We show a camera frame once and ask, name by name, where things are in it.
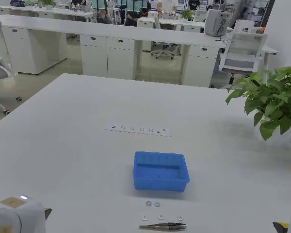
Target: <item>white table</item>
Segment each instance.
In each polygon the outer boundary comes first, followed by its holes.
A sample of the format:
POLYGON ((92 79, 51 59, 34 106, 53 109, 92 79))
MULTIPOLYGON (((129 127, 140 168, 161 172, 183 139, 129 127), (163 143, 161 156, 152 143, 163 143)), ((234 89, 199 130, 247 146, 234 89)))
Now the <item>white table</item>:
MULTIPOLYGON (((64 59, 65 44, 59 34, 73 33, 81 38, 84 74, 134 79, 141 64, 143 41, 160 41, 184 46, 180 68, 183 85, 208 87, 219 49, 225 48, 225 44, 218 41, 217 37, 203 33, 12 15, 1 15, 0 21, 13 68, 23 73, 38 74, 64 59), (55 57, 47 54, 41 57, 33 49, 33 44, 51 51, 55 57), (54 47, 56 44, 61 46, 57 49, 54 47), (46 65, 37 69, 36 64, 46 65)), ((269 47, 264 47, 263 52, 266 56, 277 53, 269 47)))
MULTIPOLYGON (((203 22, 195 22, 195 21, 183 21, 183 20, 176 20, 176 19, 159 19, 160 24, 169 24, 175 25, 176 31, 184 31, 184 32, 192 32, 192 33, 200 33, 201 28, 205 27, 205 23, 203 22)), ((143 28, 154 28, 155 27, 155 19, 153 17, 141 17, 138 19, 137 22, 138 27, 143 28)), ((233 29, 228 27, 227 31, 230 32, 233 29)), ((144 43, 143 50, 144 51, 151 51, 152 42, 148 41, 144 43)))
POLYGON ((90 18, 93 16, 92 12, 81 12, 81 11, 70 11, 67 9, 53 8, 47 10, 45 7, 15 7, 15 6, 0 6, 0 15, 21 15, 21 16, 30 16, 28 12, 38 14, 39 17, 43 18, 55 18, 55 19, 66 19, 65 16, 75 16, 75 17, 84 17, 87 22, 90 21, 90 18))
POLYGON ((0 121, 0 200, 25 194, 51 207, 48 233, 150 233, 138 226, 161 222, 158 215, 183 216, 186 233, 274 233, 273 221, 291 217, 291 147, 259 142, 244 100, 226 105, 226 97, 62 75, 0 121), (166 127, 172 136, 104 130, 113 123, 166 127), (135 190, 136 151, 184 154, 186 190, 135 190))

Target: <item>small plant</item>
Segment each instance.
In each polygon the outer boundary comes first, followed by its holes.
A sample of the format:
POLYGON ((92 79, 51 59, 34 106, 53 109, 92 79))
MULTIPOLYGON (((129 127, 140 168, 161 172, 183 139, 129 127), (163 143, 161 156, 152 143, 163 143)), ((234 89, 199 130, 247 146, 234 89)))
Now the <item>small plant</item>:
POLYGON ((278 126, 281 135, 291 127, 291 67, 275 69, 275 74, 265 73, 267 83, 262 83, 258 73, 237 80, 235 85, 241 89, 234 90, 226 102, 229 104, 233 98, 246 97, 244 110, 247 115, 257 111, 254 126, 261 122, 260 133, 266 141, 278 126))
POLYGON ((193 12, 191 10, 181 11, 180 17, 185 19, 191 19, 193 12))
POLYGON ((38 3, 44 5, 44 6, 53 6, 55 7, 56 6, 56 2, 54 0, 38 0, 38 3))

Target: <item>white power strip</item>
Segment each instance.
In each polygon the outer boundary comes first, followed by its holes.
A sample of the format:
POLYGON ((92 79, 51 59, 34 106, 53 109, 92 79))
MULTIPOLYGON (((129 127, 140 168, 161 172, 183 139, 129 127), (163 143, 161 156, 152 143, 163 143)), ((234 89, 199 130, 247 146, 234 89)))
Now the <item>white power strip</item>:
POLYGON ((105 128, 105 130, 171 137, 170 130, 166 128, 131 126, 126 124, 112 124, 108 125, 105 128))

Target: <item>plastic tray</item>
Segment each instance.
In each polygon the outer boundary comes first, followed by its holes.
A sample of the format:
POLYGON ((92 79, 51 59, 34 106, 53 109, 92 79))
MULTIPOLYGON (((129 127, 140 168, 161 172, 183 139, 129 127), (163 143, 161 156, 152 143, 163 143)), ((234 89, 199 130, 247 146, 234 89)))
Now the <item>plastic tray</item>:
POLYGON ((183 192, 190 181, 183 154, 138 151, 133 175, 140 190, 183 192))

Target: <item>white flower pot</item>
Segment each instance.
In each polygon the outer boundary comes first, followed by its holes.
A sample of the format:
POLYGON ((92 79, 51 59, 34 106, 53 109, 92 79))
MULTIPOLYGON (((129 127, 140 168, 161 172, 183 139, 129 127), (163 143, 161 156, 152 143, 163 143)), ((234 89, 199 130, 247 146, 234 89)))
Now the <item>white flower pot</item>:
POLYGON ((47 10, 49 11, 49 10, 51 10, 51 9, 53 9, 53 8, 52 8, 51 5, 46 5, 46 6, 45 6, 45 9, 47 9, 47 10))
POLYGON ((260 133, 260 123, 254 127, 254 135, 265 144, 271 147, 285 147, 291 139, 291 127, 283 135, 280 134, 279 126, 274 130, 273 135, 264 141, 260 133))

